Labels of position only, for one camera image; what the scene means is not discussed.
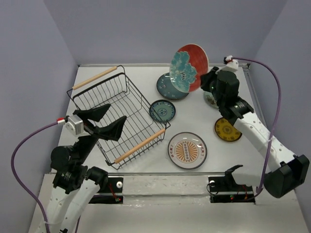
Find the red and teal floral plate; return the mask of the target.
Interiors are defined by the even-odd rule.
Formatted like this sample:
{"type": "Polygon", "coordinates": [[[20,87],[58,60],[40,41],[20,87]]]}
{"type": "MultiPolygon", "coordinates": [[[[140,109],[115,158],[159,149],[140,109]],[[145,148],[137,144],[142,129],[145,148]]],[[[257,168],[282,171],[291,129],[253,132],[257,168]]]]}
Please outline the red and teal floral plate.
{"type": "Polygon", "coordinates": [[[200,88],[200,77],[207,74],[208,66],[209,60],[205,50],[197,44],[186,44],[171,60],[171,83],[180,92],[193,92],[200,88]]]}

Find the white orange sunburst plate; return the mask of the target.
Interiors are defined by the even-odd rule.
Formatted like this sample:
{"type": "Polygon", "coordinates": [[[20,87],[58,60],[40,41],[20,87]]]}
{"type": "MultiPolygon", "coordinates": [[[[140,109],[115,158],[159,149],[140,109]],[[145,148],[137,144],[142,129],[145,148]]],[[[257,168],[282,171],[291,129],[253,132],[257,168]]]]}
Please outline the white orange sunburst plate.
{"type": "Polygon", "coordinates": [[[170,139],[167,152],[170,160],[177,167],[193,170],[206,161],[208,150],[200,136],[190,132],[181,132],[170,139]]]}

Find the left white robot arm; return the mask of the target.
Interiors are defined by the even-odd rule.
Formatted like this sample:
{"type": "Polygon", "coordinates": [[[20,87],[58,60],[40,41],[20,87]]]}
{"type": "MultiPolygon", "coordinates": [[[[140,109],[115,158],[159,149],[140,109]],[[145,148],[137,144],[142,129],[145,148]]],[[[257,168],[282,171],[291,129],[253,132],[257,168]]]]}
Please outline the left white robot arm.
{"type": "Polygon", "coordinates": [[[121,188],[120,182],[113,182],[108,172],[84,164],[98,140],[118,141],[127,117],[122,116],[105,127],[98,127],[99,122],[108,112],[110,104],[89,110],[75,110],[71,116],[58,119],[78,139],[73,145],[58,146],[51,153],[51,168],[56,170],[52,182],[52,193],[38,233],[71,233],[74,225],[89,204],[100,192],[108,191],[108,202],[118,203],[121,198],[115,190],[121,188]]]}

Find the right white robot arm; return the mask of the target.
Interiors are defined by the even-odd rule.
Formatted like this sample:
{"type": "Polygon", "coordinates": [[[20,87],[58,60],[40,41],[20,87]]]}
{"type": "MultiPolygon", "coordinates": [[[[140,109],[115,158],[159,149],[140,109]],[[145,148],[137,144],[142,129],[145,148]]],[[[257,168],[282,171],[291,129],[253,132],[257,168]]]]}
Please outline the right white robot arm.
{"type": "Polygon", "coordinates": [[[305,155],[296,155],[271,135],[251,105],[239,97],[240,82],[231,71],[214,67],[200,77],[201,89],[210,92],[219,112],[240,131],[263,156],[264,165],[270,169],[260,183],[268,193],[281,198],[304,183],[310,161],[305,155]]]}

